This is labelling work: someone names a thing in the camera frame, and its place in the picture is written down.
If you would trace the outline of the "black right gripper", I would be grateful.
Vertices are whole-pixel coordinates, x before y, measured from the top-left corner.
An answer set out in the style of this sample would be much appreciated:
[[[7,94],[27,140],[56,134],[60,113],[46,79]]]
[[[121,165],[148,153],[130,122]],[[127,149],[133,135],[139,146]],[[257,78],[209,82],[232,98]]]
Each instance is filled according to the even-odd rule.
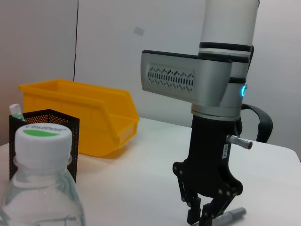
[[[191,128],[188,157],[173,164],[173,173],[178,179],[181,201],[190,207],[187,223],[199,221],[200,226],[211,226],[243,192],[242,183],[229,169],[231,145],[226,136],[234,134],[235,122],[194,116]],[[201,217],[198,194],[213,198],[203,205]]]

